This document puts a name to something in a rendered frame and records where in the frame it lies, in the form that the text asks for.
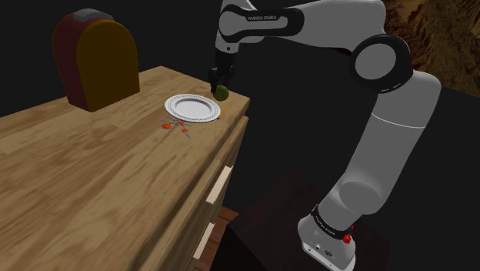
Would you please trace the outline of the green round fruit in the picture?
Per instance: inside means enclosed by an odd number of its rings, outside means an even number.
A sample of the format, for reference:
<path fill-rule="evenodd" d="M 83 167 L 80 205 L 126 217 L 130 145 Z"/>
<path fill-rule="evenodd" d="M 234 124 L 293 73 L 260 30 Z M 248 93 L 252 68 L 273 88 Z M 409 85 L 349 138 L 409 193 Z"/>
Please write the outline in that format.
<path fill-rule="evenodd" d="M 217 101 L 225 101 L 229 96 L 229 90 L 226 86 L 224 85 L 217 85 L 214 89 L 213 89 L 213 97 L 217 100 Z"/>

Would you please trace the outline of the yellow pencil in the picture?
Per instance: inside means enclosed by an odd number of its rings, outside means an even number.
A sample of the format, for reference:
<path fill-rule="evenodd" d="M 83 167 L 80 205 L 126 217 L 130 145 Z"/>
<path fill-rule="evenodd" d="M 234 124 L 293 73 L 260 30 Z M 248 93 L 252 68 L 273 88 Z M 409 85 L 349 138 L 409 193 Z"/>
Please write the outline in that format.
<path fill-rule="evenodd" d="M 230 101 L 230 103 L 224 108 L 224 110 L 220 113 L 220 115 L 218 116 L 218 120 L 229 110 L 229 108 L 232 106 L 234 102 L 233 101 Z"/>

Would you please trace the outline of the white plate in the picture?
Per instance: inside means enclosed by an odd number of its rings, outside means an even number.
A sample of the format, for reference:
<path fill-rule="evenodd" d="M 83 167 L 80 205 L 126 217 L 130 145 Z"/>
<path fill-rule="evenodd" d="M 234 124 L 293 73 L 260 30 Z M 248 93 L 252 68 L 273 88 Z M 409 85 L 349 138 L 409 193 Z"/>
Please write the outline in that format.
<path fill-rule="evenodd" d="M 165 101 L 164 106 L 165 110 L 175 118 L 193 123 L 214 121 L 221 113 L 216 102 L 193 94 L 174 95 Z"/>

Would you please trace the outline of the red and orange arched box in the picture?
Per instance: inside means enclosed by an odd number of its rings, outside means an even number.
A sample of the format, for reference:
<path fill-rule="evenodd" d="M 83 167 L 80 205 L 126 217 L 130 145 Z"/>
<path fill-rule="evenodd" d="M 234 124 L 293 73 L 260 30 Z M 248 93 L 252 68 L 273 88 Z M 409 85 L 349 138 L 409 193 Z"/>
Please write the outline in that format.
<path fill-rule="evenodd" d="M 135 40 L 107 13 L 83 8 L 66 15 L 52 50 L 71 105 L 95 112 L 140 92 Z"/>

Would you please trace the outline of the wooden chest of drawers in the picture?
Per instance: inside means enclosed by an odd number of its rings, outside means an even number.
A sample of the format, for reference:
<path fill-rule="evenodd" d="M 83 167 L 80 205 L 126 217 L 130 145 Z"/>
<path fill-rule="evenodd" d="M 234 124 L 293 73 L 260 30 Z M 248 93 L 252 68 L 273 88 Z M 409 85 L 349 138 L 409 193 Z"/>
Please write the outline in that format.
<path fill-rule="evenodd" d="M 191 271 L 248 120 L 232 93 L 213 122 L 162 128 L 165 100 L 210 96 L 165 67 L 97 112 L 65 99 L 0 118 L 0 271 Z"/>

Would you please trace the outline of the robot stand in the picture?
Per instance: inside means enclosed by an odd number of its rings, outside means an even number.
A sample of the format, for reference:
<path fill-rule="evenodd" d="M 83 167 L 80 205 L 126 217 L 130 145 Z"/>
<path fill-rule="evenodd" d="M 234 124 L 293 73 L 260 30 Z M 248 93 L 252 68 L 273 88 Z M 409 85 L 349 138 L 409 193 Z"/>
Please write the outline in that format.
<path fill-rule="evenodd" d="M 389 241 L 359 217 L 290 172 L 227 225 L 210 271 L 393 271 Z"/>

